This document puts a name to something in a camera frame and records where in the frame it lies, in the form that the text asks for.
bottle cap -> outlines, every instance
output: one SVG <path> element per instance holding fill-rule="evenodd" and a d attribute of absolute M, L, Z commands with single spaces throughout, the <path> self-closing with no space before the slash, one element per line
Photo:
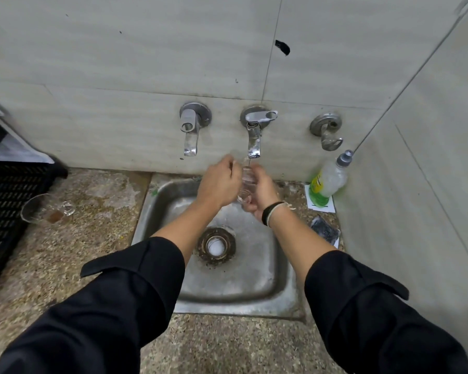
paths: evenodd
<path fill-rule="evenodd" d="M 352 156 L 354 156 L 354 152 L 346 150 L 336 159 L 336 164 L 342 168 L 347 168 L 352 162 Z"/>

granite countertop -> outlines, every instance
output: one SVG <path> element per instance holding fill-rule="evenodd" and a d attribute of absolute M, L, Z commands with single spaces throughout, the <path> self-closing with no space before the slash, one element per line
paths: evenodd
<path fill-rule="evenodd" d="M 76 212 L 59 225 L 29 226 L 2 272 L 0 354 L 47 307 L 91 280 L 79 278 L 85 262 L 130 244 L 150 179 L 150 173 L 70 169 L 56 181 L 50 192 L 72 201 Z M 306 223 L 320 214 L 338 227 L 335 214 L 307 209 L 302 184 L 277 184 Z M 141 372 L 343 373 L 307 315 L 298 322 L 174 314 L 167 331 L 142 349 Z"/>

person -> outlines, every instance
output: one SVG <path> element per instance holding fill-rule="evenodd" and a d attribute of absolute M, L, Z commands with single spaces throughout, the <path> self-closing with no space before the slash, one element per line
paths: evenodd
<path fill-rule="evenodd" d="M 274 231 L 338 365 L 357 374 L 468 373 L 462 346 L 400 299 L 409 295 L 403 285 L 327 243 L 281 203 L 261 166 L 253 170 L 258 185 L 245 209 Z M 241 177 L 224 157 L 177 219 L 85 264 L 82 277 L 100 275 L 19 335 L 0 357 L 0 374 L 138 373 L 140 348 L 168 327 L 197 240 L 236 199 Z"/>

hand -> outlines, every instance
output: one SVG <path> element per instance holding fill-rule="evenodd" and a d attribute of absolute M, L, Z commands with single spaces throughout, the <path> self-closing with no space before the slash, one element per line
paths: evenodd
<path fill-rule="evenodd" d="M 218 210 L 233 202 L 242 184 L 243 168 L 231 155 L 210 165 L 198 189 L 198 203 L 211 203 Z"/>
<path fill-rule="evenodd" d="M 243 210 L 252 213 L 259 222 L 262 221 L 262 213 L 266 207 L 281 199 L 279 193 L 274 187 L 272 178 L 258 164 L 251 166 L 258 181 L 254 196 L 249 196 L 243 205 Z"/>

black wrist band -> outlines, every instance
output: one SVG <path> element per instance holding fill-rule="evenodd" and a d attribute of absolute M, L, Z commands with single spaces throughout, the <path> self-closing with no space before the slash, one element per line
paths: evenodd
<path fill-rule="evenodd" d="M 281 204 L 281 203 L 284 203 L 284 201 L 275 202 L 275 203 L 273 203 L 272 205 L 267 206 L 267 207 L 265 208 L 265 210 L 264 210 L 263 213 L 262 213 L 262 223 L 263 223 L 263 224 L 265 224 L 266 226 L 268 226 L 268 224 L 267 224 L 267 218 L 268 218 L 270 212 L 274 209 L 274 207 L 276 207 L 278 204 Z"/>

